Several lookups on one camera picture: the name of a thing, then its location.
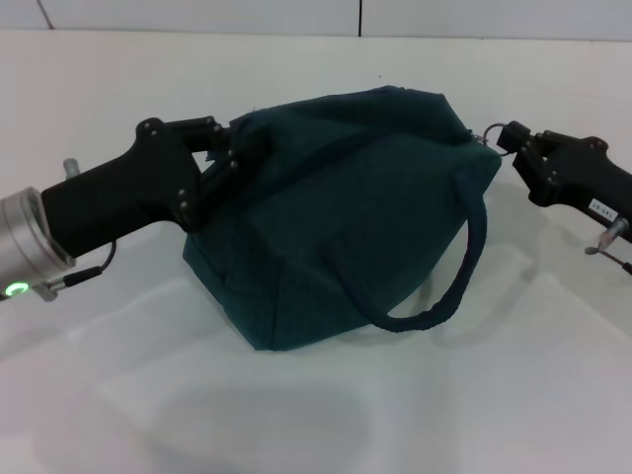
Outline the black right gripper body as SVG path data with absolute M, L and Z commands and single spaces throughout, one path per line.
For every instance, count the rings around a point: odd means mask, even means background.
M 604 226 L 618 217 L 631 218 L 631 174 L 608 158 L 607 143 L 597 137 L 543 134 L 549 152 L 539 155 L 557 194 L 554 204 L 539 206 L 567 205 Z

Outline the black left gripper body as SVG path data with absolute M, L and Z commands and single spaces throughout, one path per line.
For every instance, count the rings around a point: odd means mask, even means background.
M 77 258 L 154 222 L 198 229 L 194 154 L 166 122 L 142 121 L 120 157 L 41 193 L 51 236 Z

